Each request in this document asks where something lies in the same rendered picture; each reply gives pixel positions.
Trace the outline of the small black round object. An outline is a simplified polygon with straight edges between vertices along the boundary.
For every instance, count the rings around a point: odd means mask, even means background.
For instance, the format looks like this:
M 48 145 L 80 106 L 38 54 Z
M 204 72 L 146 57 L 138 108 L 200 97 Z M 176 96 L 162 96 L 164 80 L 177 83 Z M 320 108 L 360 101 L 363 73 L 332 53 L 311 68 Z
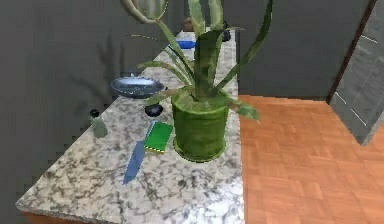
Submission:
M 160 104 L 146 106 L 144 112 L 149 117 L 158 117 L 163 112 L 163 107 Z

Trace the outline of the blue-bladed knife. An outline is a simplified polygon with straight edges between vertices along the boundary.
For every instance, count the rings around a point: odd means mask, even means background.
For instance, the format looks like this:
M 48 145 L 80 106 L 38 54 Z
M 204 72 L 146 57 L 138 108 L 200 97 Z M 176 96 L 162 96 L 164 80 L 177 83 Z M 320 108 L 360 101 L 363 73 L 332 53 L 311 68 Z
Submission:
M 139 140 L 136 143 L 136 145 L 132 151 L 132 155 L 130 157 L 130 160 L 127 164 L 127 169 L 126 169 L 125 174 L 124 174 L 123 184 L 129 183 L 130 181 L 132 181 L 137 176 L 137 174 L 140 170 L 140 167 L 141 167 L 141 163 L 145 157 L 145 149 L 144 149 L 145 140 L 149 136 L 155 123 L 156 123 L 156 120 L 152 119 L 150 126 L 147 130 L 146 136 L 142 140 Z

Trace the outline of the glass shaker with black cap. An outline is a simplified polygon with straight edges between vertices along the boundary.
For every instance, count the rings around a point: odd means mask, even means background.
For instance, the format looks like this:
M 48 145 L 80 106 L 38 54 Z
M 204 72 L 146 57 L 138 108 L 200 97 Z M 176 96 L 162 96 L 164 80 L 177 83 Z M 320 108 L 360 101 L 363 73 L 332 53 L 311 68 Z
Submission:
M 98 109 L 91 109 L 89 112 L 90 122 L 96 138 L 103 138 L 108 135 L 108 129 Z

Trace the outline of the green sponge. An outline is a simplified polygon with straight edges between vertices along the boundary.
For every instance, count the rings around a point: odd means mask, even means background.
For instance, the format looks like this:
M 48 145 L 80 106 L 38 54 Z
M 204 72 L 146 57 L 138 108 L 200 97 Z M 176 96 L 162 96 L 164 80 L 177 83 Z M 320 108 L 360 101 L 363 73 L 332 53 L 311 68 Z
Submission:
M 147 151 L 164 154 L 170 139 L 173 126 L 163 122 L 156 122 L 144 142 Z

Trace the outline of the green potted house plant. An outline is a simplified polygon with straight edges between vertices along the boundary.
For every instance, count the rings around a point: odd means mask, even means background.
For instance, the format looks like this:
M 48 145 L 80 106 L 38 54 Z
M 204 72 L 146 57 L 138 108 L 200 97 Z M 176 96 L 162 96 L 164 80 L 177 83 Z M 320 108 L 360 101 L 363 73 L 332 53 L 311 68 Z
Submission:
M 162 68 L 173 73 L 183 86 L 168 89 L 146 100 L 148 106 L 171 100 L 175 137 L 173 147 L 184 159 L 203 163 L 218 158 L 225 150 L 225 128 L 230 111 L 256 120 L 257 110 L 232 98 L 224 87 L 256 55 L 268 35 L 274 0 L 268 0 L 263 23 L 245 55 L 219 82 L 215 83 L 224 26 L 221 0 L 207 0 L 210 23 L 203 18 L 200 0 L 188 0 L 189 16 L 195 34 L 194 56 L 188 61 L 167 25 L 162 21 L 169 0 L 119 0 L 126 12 L 142 24 L 156 24 L 169 42 L 165 52 L 171 63 L 147 61 L 141 68 Z

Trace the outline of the marble-topped kitchen counter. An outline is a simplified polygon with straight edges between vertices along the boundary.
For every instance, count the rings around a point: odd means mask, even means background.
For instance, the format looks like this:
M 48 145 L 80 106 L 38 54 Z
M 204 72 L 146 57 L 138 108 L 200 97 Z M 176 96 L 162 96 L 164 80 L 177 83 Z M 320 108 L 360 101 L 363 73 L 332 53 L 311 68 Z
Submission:
M 145 154 L 124 180 L 151 119 L 143 101 L 117 98 L 102 114 L 104 138 L 86 130 L 17 201 L 19 210 L 89 224 L 245 224 L 240 122 L 230 113 L 226 150 L 194 163 L 173 147 Z

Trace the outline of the black round vessel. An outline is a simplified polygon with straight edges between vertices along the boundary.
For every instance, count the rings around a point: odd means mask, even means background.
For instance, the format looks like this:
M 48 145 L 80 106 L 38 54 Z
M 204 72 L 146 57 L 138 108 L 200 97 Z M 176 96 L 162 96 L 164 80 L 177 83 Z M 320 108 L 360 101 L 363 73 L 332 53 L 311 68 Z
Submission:
M 229 25 L 226 21 L 223 21 L 223 34 L 222 34 L 222 41 L 223 42 L 227 42 L 231 39 L 231 34 L 230 34 L 230 31 L 228 30 L 229 28 Z

